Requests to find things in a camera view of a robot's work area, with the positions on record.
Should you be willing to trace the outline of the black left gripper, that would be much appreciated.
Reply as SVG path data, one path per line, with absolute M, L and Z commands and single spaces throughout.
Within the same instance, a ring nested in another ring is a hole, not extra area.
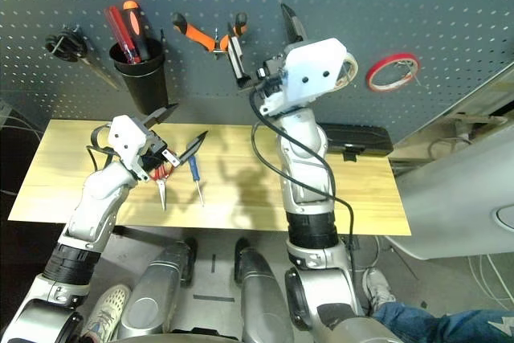
M 147 129 L 151 129 L 154 125 L 161 124 L 178 108 L 178 106 L 179 104 L 168 104 L 156 109 L 142 121 L 143 126 Z M 154 170 L 158 166 L 164 165 L 166 162 L 170 163 L 173 167 L 183 165 L 196 154 L 201 147 L 202 142 L 205 140 L 207 133 L 207 131 L 204 131 L 195 137 L 186 146 L 186 150 L 177 157 L 177 155 L 168 149 L 167 143 L 163 141 L 162 138 L 153 130 L 151 130 L 149 132 L 148 148 L 141 155 L 142 169 Z

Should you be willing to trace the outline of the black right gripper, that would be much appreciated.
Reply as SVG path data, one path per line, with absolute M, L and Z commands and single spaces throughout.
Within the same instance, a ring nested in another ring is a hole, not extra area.
M 291 43 L 306 41 L 308 39 L 306 31 L 296 12 L 285 3 L 281 3 L 280 8 L 289 41 Z M 265 98 L 281 90 L 285 74 L 284 53 L 273 55 L 271 58 L 264 60 L 260 67 L 249 74 L 243 68 L 243 53 L 235 35 L 228 39 L 227 54 L 239 91 L 257 91 L 259 96 Z

